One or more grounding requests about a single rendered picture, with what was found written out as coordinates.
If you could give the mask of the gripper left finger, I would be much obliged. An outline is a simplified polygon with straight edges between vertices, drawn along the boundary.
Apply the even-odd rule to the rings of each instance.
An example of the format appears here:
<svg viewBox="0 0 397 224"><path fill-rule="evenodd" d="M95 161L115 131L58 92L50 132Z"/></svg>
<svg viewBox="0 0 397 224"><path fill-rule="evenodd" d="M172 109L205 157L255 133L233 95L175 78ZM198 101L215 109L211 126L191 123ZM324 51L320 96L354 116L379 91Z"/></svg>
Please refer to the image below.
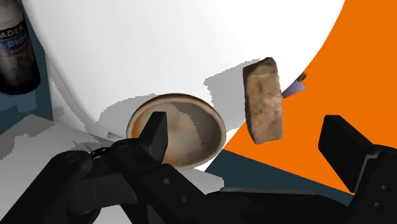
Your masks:
<svg viewBox="0 0 397 224"><path fill-rule="evenodd" d="M162 162L167 115L154 112L138 138L91 153L53 156L0 224L94 224L104 207L119 205L132 224L218 224L216 204L173 166Z"/></svg>

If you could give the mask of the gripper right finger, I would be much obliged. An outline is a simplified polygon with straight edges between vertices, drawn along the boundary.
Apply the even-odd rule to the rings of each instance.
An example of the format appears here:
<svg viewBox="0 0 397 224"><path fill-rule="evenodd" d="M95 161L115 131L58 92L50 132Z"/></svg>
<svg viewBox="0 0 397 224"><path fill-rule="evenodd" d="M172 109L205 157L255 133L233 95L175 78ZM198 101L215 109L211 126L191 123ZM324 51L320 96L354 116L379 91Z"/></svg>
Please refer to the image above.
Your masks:
<svg viewBox="0 0 397 224"><path fill-rule="evenodd" d="M340 115L326 115L318 149L354 194L342 224L397 224L397 149L373 144Z"/></svg>

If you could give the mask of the brown ceramic bowl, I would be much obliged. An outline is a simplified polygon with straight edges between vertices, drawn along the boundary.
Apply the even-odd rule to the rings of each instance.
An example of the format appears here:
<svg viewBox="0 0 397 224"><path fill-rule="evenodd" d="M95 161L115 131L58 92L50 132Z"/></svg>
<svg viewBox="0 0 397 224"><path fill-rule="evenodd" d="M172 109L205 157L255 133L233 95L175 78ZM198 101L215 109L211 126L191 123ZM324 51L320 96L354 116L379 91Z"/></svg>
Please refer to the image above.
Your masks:
<svg viewBox="0 0 397 224"><path fill-rule="evenodd" d="M188 94L164 94L143 103L132 115L126 136L139 137L155 111L167 113L168 147L163 163L191 169L210 161L224 147L226 128L218 112Z"/></svg>

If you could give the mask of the lilac cylinder with brown tip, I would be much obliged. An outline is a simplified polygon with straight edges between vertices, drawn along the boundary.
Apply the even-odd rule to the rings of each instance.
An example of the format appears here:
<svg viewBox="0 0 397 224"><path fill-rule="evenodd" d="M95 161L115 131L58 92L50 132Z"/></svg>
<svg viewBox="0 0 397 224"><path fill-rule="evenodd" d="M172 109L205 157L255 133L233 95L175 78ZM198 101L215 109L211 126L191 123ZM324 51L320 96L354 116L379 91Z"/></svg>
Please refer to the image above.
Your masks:
<svg viewBox="0 0 397 224"><path fill-rule="evenodd" d="M305 85L303 81L306 79L307 74L302 73L283 93L282 97L287 98L296 93L302 92L305 90Z"/></svg>

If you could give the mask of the white round table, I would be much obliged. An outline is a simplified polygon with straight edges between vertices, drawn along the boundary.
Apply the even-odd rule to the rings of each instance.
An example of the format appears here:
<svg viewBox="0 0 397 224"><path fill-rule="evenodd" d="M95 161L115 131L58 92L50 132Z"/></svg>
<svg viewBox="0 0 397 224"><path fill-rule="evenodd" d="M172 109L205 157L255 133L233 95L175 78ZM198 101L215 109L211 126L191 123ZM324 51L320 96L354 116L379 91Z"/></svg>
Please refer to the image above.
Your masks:
<svg viewBox="0 0 397 224"><path fill-rule="evenodd" d="M53 119L113 141L146 101L210 104L226 142L246 123L243 68L272 57L281 93L345 0L22 0L46 57Z"/></svg>

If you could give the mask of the dark bottle with label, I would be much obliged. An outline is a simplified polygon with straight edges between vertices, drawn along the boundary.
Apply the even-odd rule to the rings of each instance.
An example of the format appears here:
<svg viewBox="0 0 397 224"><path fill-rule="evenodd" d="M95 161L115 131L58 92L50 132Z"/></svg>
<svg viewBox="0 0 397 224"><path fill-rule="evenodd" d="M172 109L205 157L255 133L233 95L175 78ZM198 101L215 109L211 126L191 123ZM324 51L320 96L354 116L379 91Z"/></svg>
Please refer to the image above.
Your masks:
<svg viewBox="0 0 397 224"><path fill-rule="evenodd" d="M41 77L27 24L16 0L0 0L0 92L29 93Z"/></svg>

